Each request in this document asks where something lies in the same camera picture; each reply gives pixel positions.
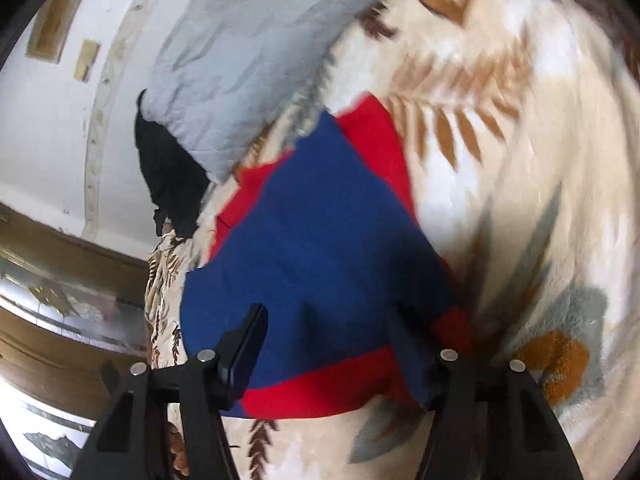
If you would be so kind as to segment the stained glass wooden door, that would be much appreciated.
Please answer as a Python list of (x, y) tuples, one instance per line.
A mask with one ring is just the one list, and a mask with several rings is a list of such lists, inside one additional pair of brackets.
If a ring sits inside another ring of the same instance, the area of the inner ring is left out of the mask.
[(36, 479), (66, 479), (108, 403), (105, 362), (148, 357), (145, 262), (1, 208), (1, 421)]

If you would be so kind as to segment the leaf pattern plush blanket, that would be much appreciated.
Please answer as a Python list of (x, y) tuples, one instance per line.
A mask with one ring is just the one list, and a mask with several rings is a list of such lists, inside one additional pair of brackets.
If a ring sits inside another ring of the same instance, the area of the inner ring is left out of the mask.
[(186, 274), (214, 219), (318, 111), (380, 99), (420, 226), (454, 271), (477, 352), (523, 361), (588, 479), (639, 443), (639, 18), (624, 0), (367, 0), (310, 88), (230, 156), (193, 240), (150, 259), (152, 367), (186, 359)]

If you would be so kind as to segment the black garment pile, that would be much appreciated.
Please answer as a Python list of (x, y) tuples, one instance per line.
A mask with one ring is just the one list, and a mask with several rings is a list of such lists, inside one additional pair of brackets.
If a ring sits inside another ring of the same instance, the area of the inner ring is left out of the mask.
[(161, 236), (165, 224), (169, 223), (178, 237), (191, 238), (198, 228), (209, 178), (164, 126), (143, 117), (144, 94), (142, 91), (137, 97), (134, 144), (143, 179), (155, 206), (155, 232)]

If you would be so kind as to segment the grey quilted pillow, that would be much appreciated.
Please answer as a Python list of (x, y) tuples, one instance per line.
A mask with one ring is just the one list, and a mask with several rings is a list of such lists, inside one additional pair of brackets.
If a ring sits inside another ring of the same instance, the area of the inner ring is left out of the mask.
[(160, 49), (142, 114), (221, 184), (267, 122), (319, 106), (321, 67), (343, 29), (378, 0), (191, 0)]

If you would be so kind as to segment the beige wall switch plate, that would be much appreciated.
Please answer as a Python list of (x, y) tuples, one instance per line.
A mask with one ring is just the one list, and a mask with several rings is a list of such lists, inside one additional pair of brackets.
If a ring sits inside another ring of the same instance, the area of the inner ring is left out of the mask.
[(82, 42), (76, 66), (74, 69), (74, 78), (80, 82), (86, 82), (89, 78), (93, 64), (100, 52), (101, 45), (90, 39)]

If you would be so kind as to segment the gold framed wall picture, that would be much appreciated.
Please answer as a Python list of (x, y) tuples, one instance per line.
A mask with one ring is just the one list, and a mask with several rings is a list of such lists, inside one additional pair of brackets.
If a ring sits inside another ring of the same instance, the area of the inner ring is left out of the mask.
[(58, 64), (70, 26), (82, 0), (46, 0), (39, 9), (27, 43), (26, 56)]

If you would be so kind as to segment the red and blue sweater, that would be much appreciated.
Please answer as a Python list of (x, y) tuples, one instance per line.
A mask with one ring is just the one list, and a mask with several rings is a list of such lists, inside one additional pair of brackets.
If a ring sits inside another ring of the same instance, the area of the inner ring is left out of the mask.
[(326, 417), (375, 396), (416, 408), (444, 388), (442, 349), (473, 335), (416, 221), (392, 118), (366, 96), (322, 114), (277, 162), (247, 170), (218, 216), (209, 262), (186, 274), (184, 348), (209, 348), (253, 304), (268, 332), (232, 415)]

